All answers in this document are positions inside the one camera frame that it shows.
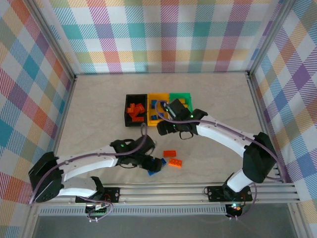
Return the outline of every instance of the plaid wall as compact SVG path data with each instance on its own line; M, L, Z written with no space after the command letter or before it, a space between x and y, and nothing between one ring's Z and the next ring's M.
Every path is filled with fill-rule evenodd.
M37 2L77 73L245 71L282 4L282 0Z
M256 72L274 143L317 237L317 0L298 0Z
M71 81L22 0L0 1L0 237L15 238L28 171L53 148Z

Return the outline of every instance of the toy brick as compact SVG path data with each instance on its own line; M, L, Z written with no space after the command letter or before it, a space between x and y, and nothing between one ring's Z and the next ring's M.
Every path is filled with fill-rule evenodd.
M162 164L162 168L166 165L166 160L165 159L162 159L162 162L163 162L163 164ZM150 176L152 176L152 175L154 175L154 174L156 174L157 172L150 172L150 171L148 171L148 174L150 175Z
M176 156L176 150L164 150L163 151L163 157L175 157Z
M156 100L152 100L151 101L151 108L154 109L155 108L155 104L157 103Z
M145 108L143 107L142 103L137 104L136 107L139 108L140 113L145 113Z
M134 117L132 118L133 122L144 122L144 117Z
M182 167L182 164L183 164L183 161L182 161L182 160L178 160L178 159L171 158L171 159L169 159L168 164L171 165L171 166L175 166L175 167L181 168L181 167Z
M157 119L158 119L157 115L151 116L151 120L157 120Z
M182 104L185 104L185 99L184 98L179 98L178 99Z
M133 108L127 108L127 113L134 113L134 109Z
M135 118L140 113L140 108L135 108L134 112L129 113L130 117Z

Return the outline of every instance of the beige floor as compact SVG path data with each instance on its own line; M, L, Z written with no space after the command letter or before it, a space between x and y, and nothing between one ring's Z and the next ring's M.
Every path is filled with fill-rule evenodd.
M245 132L261 128L243 73L123 74L79 76L58 154L71 155L98 149L116 139L140 136L139 128L124 126L126 94L190 92L194 108ZM180 140L178 134L149 135L158 143L153 155L176 150L181 169L166 165L159 173L121 167L99 169L82 176L99 176L103 183L223 182L242 166L242 158L208 138Z

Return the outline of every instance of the wire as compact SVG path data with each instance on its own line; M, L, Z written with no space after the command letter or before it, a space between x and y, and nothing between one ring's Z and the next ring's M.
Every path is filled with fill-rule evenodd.
M198 123L206 123L206 124L210 124L212 126L218 126L224 130L226 130L227 132L231 133L231 134L234 134L236 136L239 136L239 137L242 137L242 138L245 138L247 141L250 141L252 143L255 143L256 145L260 146L262 149L264 149L266 152L269 153L269 155L271 155L275 160L276 160L276 163L278 164L278 166L280 167L280 169L282 170L282 174L281 174L281 177L282 179L286 179L286 169L284 166L282 166L281 162L279 161L278 157L271 151L269 150L266 146L262 145L261 143L249 138L249 137L246 137L244 134L241 134L239 132L236 132L235 130L231 129L231 128L228 128L224 125L221 125L221 124L218 124L216 122L213 122L213 121L208 121L208 120L170 120L168 118L165 118L164 116L162 116L161 114L159 114L159 111L158 111L158 105L160 103L166 103L165 101L157 101L157 103L155 104L155 111L158 113L158 116L160 118L162 118L163 120L167 121L167 122L170 122L170 123L174 123L174 124L186 124L186 123L193 123L193 122L198 122ZM271 179L271 180L275 180L275 181L281 181L281 179L279 178L272 178L272 177L267 177L268 179Z
M90 153L90 154L85 154L85 155L80 155L80 156L77 156L77 157L74 157L72 159L69 159L67 162L68 163L71 163L71 162L74 162L76 160L80 160L80 159L83 159L83 158L86 158L86 157L89 157L89 156L124 156L124 155L130 155L130 154L133 154L134 152L138 151L139 149L141 149L141 147L145 144L146 142L146 135L148 133L148 129L147 129L147 126L145 125L145 123L142 123L141 124L141 134L143 136L143 139L141 141L141 144L138 145L136 148L134 148L133 150L131 151L128 151L128 152L123 152L123 153ZM30 201L29 201L29 205L31 205L35 199L35 196L36 196L36 193L38 192L40 186L42 185L43 181L47 178L47 176L52 172L54 171L55 169L59 168L60 166L63 166L66 164L66 161L63 161L61 163L59 163L58 165L55 165L54 167L52 167L50 170L48 170L44 175L43 177L40 179L40 181L38 182L38 184L36 185L35 189L33 190L33 193L31 195L31 198L30 198Z
M89 198L86 198L86 197L82 197L82 196L78 196L80 197L81 199L84 199L86 201L90 201L90 202L102 202L102 203L105 203L105 204L109 204L110 208L109 210L107 209L107 213L104 214L103 216L99 217L99 218L95 218L94 220L90 217L90 214L91 214L91 211L88 213L88 219L89 221L100 221L102 218L105 218L106 216L108 216L112 211L113 211L113 203L112 202L109 202L109 201L101 201L101 200L93 200L93 199L89 199Z
M124 169L134 169L134 168L136 168L136 166L133 166L133 167L124 167L124 166L122 166L122 165L119 165L120 167L123 167Z

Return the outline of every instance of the robotic arm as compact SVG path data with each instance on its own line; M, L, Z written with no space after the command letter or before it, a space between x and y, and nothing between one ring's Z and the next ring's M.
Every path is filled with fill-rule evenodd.
M173 121L164 120L158 123L157 129L160 135L189 132L192 136L194 134L205 136L227 146L243 158L242 169L232 174L220 188L227 201L239 200L241 193L251 183L262 183L276 163L275 159L259 146L263 145L275 153L268 135L262 132L252 135L238 131L218 122L199 109L195 109L191 113L178 99L169 104L161 102L161 106ZM124 156L116 155L116 153L137 149L142 140L143 137L137 140L116 140L98 150L73 156L56 157L53 152L45 153L29 171L33 190L39 186L35 201L45 202L62 195L82 196L95 200L104 199L105 188L98 177L74 178L95 169L132 164L151 172L160 171L162 160L147 155L155 148L153 140L147 135L145 143L139 150ZM42 183L39 183L49 170L52 172Z
M240 197L239 192L246 186L254 182L262 183L276 163L268 152L256 144L258 142L275 153L273 145L265 133L260 132L258 135L253 135L238 131L218 122L199 109L195 109L191 113L178 99L169 104L161 102L161 106L173 121L183 121L184 123L161 121L157 125L160 135L189 132L192 136L194 134L205 136L232 149L243 158L242 169L232 174L222 186L223 193L228 200ZM253 138L255 142L246 140L246 137Z
M134 167L139 166L140 168L151 172L160 171L162 160L147 155L149 151L154 150L155 143L148 135L145 136L146 139L143 146L138 151L125 156L109 156L104 154L132 151L141 144L143 137L140 137L137 140L116 140L110 145L98 150L73 156L56 157L53 152L45 153L29 171L29 178L33 190L35 190L40 179L47 171L60 163L64 162L64 165L54 169L45 178L36 193L35 201L45 202L62 195L75 195L90 199L100 199L104 196L105 192L98 177L74 178L82 173L100 168L132 164Z

